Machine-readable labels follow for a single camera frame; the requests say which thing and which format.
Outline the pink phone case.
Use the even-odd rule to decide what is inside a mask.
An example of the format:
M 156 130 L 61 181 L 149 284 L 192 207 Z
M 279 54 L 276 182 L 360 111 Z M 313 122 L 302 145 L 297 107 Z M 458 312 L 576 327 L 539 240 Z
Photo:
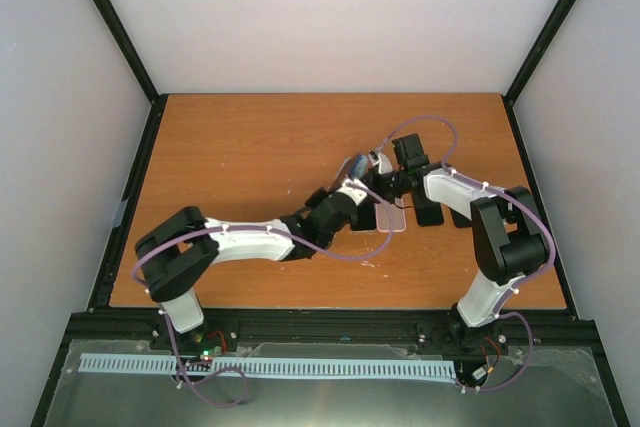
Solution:
M 404 203 L 397 199 L 389 207 L 381 203 L 375 205 L 376 229 L 381 233 L 401 233 L 407 228 Z

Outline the light blue phone case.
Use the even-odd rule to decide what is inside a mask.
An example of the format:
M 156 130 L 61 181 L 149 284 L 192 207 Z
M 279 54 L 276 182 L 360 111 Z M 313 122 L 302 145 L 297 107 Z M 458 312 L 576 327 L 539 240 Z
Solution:
M 334 181 L 329 188 L 330 192 L 338 190 L 343 182 L 349 180 L 361 179 L 369 170 L 370 161 L 367 155 L 357 154 L 346 159 L 340 167 Z

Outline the black smartphone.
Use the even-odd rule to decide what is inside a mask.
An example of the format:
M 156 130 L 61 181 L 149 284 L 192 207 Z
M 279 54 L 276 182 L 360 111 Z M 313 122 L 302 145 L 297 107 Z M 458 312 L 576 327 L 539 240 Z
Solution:
M 439 203 L 429 200 L 424 194 L 412 193 L 411 196 L 418 226 L 435 227 L 444 224 L 444 215 Z

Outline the black phone case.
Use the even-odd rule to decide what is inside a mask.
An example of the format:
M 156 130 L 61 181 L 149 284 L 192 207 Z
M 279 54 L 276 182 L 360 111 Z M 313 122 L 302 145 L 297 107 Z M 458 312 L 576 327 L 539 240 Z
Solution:
M 451 209 L 450 213 L 451 213 L 453 224 L 456 228 L 464 229 L 464 228 L 472 227 L 472 221 L 468 217 L 464 216 L 463 214 L 460 214 L 454 209 Z

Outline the silver edged smartphone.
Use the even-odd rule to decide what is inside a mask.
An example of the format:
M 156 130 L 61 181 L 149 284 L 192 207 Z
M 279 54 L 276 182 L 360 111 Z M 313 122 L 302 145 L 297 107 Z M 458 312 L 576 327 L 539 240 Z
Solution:
M 355 220 L 350 224 L 353 232 L 374 232 L 377 230 L 375 203 L 364 202 L 358 206 Z

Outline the blue edged smartphone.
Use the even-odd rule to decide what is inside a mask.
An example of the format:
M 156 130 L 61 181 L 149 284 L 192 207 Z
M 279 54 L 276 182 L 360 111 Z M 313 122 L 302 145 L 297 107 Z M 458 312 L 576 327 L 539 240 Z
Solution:
M 353 180 L 362 179 L 370 168 L 370 161 L 367 155 L 357 154 L 351 159 L 351 166 L 347 170 L 347 177 Z

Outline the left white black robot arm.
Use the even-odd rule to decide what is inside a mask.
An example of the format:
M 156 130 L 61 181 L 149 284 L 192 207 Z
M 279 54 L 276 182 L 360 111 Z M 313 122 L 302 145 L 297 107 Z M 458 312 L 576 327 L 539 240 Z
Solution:
M 336 233 L 354 224 L 360 207 L 376 198 L 364 184 L 348 179 L 332 192 L 317 191 L 301 211 L 269 221 L 226 222 L 186 207 L 137 242 L 132 277 L 168 318 L 174 339 L 197 349 L 207 340 L 208 325 L 195 285 L 210 266 L 331 257 Z

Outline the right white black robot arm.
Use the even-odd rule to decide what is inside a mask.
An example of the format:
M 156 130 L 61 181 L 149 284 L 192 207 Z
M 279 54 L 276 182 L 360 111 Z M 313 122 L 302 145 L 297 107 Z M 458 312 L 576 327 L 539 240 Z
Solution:
M 372 190 L 388 202 L 407 194 L 420 210 L 449 208 L 471 228 L 478 273 L 449 313 L 448 338 L 461 352 L 473 349 L 500 318 L 521 284 L 553 266 L 556 245 L 539 217 L 532 194 L 480 182 L 446 162 L 429 161 L 416 134 L 392 141 L 397 168 L 377 148 L 368 154 Z

